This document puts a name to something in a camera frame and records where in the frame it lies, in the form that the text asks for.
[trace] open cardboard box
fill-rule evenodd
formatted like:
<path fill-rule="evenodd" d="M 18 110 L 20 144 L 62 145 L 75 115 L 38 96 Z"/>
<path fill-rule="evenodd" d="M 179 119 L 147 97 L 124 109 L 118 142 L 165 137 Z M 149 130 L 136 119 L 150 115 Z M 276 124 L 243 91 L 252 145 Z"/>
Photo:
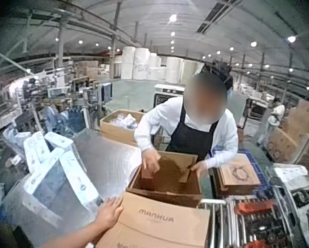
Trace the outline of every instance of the open cardboard box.
<path fill-rule="evenodd" d="M 126 191 L 164 203 L 197 207 L 203 198 L 199 178 L 188 169 L 196 163 L 197 156 L 165 151 L 159 154 L 161 169 L 153 178 L 144 176 L 147 172 L 140 166 Z"/>
<path fill-rule="evenodd" d="M 204 248 L 210 211 L 123 193 L 123 212 L 96 248 Z"/>
<path fill-rule="evenodd" d="M 134 130 L 125 129 L 110 124 L 110 121 L 116 119 L 120 114 L 124 115 L 125 117 L 127 117 L 128 114 L 131 114 L 131 116 L 136 119 L 137 123 L 141 121 L 144 115 L 144 113 L 131 110 L 116 110 L 99 121 L 101 133 L 103 133 L 104 137 L 110 138 L 114 141 L 118 141 L 132 146 L 137 146 L 137 143 L 134 139 Z"/>

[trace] stainless steel table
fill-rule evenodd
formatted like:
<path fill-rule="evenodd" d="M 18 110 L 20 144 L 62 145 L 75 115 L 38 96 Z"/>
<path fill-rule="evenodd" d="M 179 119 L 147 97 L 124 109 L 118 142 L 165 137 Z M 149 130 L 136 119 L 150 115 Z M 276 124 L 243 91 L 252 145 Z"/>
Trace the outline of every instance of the stainless steel table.
<path fill-rule="evenodd" d="M 85 129 L 74 138 L 90 180 L 103 198 L 119 195 L 130 181 L 130 175 L 141 163 L 141 151 L 132 146 L 104 138 L 95 130 Z M 51 211 L 62 217 L 57 228 L 22 205 L 22 180 L 4 201 L 6 220 L 20 225 L 35 247 L 48 239 L 80 229 L 93 216 L 80 204 L 68 181 L 56 195 Z"/>

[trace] white paper roll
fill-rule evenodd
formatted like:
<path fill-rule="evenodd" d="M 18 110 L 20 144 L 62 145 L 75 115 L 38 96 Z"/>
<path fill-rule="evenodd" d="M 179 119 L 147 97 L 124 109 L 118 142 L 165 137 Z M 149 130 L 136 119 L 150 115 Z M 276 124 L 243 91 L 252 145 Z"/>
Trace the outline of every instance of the white paper roll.
<path fill-rule="evenodd" d="M 171 84 L 178 84 L 180 80 L 180 68 L 178 70 L 168 70 L 166 69 L 166 82 Z"/>
<path fill-rule="evenodd" d="M 122 56 L 121 55 L 114 56 L 114 63 L 121 63 L 121 62 L 122 62 Z"/>
<path fill-rule="evenodd" d="M 149 67 L 147 74 L 146 74 L 146 79 L 147 80 L 154 80 L 154 81 L 158 81 L 160 78 L 160 67 Z"/>
<path fill-rule="evenodd" d="M 192 60 L 185 60 L 182 69 L 181 82 L 187 84 L 190 78 L 196 73 L 198 68 L 198 62 Z"/>
<path fill-rule="evenodd" d="M 147 65 L 136 65 L 133 66 L 133 79 L 144 80 L 146 79 Z"/>
<path fill-rule="evenodd" d="M 133 78 L 133 64 L 121 64 L 121 79 Z"/>
<path fill-rule="evenodd" d="M 134 55 L 135 65 L 147 65 L 150 52 L 147 48 L 136 48 Z"/>
<path fill-rule="evenodd" d="M 166 67 L 162 66 L 160 67 L 160 71 L 159 71 L 159 79 L 165 80 L 165 77 L 166 77 Z"/>
<path fill-rule="evenodd" d="M 156 56 L 150 56 L 149 57 L 149 63 L 148 63 L 148 67 L 158 67 L 157 65 L 157 57 Z"/>
<path fill-rule="evenodd" d="M 167 70 L 181 70 L 182 58 L 168 57 L 166 68 Z"/>
<path fill-rule="evenodd" d="M 124 64 L 132 64 L 134 63 L 134 54 L 135 54 L 135 47 L 126 46 L 122 50 L 122 63 Z"/>

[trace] hair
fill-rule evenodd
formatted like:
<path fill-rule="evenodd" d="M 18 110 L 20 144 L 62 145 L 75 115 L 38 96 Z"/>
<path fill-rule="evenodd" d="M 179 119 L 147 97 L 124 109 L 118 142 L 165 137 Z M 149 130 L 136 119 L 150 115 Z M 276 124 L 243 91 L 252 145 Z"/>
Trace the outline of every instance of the hair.
<path fill-rule="evenodd" d="M 217 75 L 222 83 L 224 83 L 227 91 L 233 86 L 233 77 L 230 76 L 231 66 L 226 62 L 214 60 L 212 63 L 205 63 L 201 72 L 209 72 Z"/>
<path fill-rule="evenodd" d="M 274 100 L 273 100 L 273 103 L 280 102 L 280 101 L 281 101 L 280 98 L 275 97 Z"/>

